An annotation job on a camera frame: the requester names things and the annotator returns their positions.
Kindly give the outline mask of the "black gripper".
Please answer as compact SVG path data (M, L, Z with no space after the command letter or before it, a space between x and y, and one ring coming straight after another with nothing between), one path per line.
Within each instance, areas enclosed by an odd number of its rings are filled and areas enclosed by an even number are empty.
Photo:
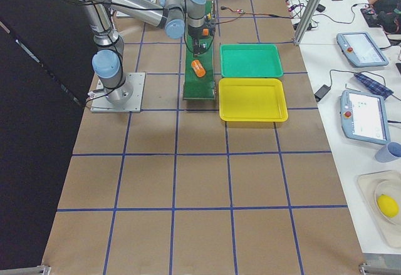
M209 29L210 35L203 36L202 30ZM188 35L190 36L191 45L189 47L192 54L205 54L211 48L216 27L215 26L201 26L195 28L193 26L188 26Z

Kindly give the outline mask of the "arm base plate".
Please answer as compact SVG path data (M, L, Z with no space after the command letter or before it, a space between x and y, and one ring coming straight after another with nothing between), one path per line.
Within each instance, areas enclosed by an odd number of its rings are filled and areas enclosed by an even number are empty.
M107 94L103 83L98 80L97 88L90 102L92 113L140 113L142 108L143 90L146 73L124 73L125 83L118 89Z
M121 11L117 11L116 12L116 17L117 18L133 18L133 16L131 16L129 14L126 14L126 13L123 13Z

